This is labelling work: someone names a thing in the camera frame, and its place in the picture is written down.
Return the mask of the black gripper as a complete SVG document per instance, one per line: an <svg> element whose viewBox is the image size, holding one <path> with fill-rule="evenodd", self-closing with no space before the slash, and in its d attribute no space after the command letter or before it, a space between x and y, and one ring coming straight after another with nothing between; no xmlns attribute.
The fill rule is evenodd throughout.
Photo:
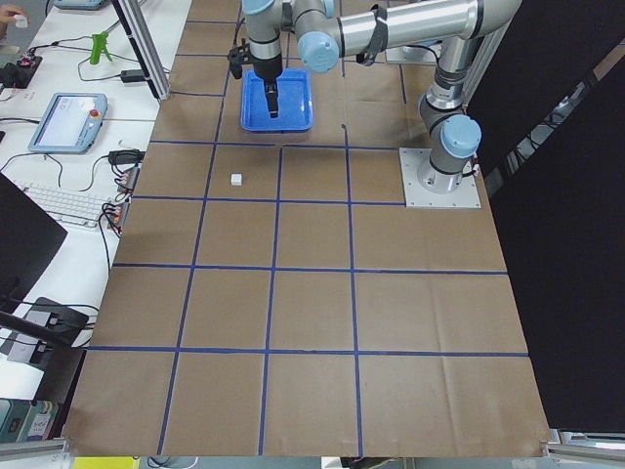
<svg viewBox="0 0 625 469"><path fill-rule="evenodd" d="M252 57L252 65L255 74L266 81L266 101L270 118L278 118L278 88L275 82L283 71L282 55L271 59L259 59Z"/></svg>

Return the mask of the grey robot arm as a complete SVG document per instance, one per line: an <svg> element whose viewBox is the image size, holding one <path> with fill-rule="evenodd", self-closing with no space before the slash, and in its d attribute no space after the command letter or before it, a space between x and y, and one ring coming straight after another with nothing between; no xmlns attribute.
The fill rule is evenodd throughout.
<svg viewBox="0 0 625 469"><path fill-rule="evenodd" d="M509 22L518 1L421 1L386 8L380 4L357 15L338 17L331 1L244 1L247 38L229 51L229 71L240 78L246 64L263 81L269 115L278 116L277 79L281 75L280 34L292 32L305 67L332 69L341 58L371 66L382 52L399 46L442 43L435 81L419 102L433 140L417 181L433 193L455 191L481 140L479 125L463 114L463 84L483 36Z"/></svg>

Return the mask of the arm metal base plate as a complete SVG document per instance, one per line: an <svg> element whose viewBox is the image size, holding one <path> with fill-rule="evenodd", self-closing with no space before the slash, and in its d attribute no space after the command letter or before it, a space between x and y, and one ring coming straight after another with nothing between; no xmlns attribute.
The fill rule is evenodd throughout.
<svg viewBox="0 0 625 469"><path fill-rule="evenodd" d="M400 170L405 206L424 209L481 209L471 161L456 175L444 175L431 166L431 149L400 148Z"/></svg>

